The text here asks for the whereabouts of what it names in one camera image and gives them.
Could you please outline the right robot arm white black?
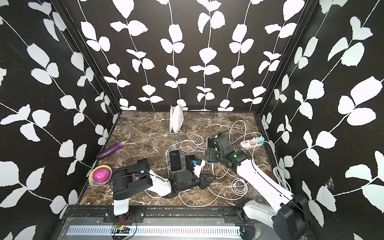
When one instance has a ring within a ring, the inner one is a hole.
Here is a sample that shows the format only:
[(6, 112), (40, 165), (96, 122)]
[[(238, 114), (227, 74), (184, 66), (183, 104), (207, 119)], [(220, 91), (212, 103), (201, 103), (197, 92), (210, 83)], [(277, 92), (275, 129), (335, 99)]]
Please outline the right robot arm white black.
[(273, 228), (281, 240), (299, 240), (311, 228), (307, 199), (284, 189), (264, 173), (246, 152), (236, 151), (228, 137), (207, 138), (207, 160), (231, 169), (251, 184), (268, 202), (268, 205), (250, 200), (243, 206), (248, 219)]

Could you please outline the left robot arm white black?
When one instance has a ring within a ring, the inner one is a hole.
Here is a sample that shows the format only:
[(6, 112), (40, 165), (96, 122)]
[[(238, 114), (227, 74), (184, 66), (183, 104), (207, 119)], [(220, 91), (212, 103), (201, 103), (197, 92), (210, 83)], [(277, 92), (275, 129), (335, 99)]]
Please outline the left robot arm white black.
[(157, 193), (161, 198), (171, 199), (186, 190), (204, 190), (216, 179), (215, 175), (202, 172), (195, 176), (185, 170), (174, 177), (165, 179), (150, 169), (148, 162), (140, 162), (113, 171), (111, 184), (113, 190), (113, 214), (125, 215), (129, 212), (130, 198), (146, 190)]

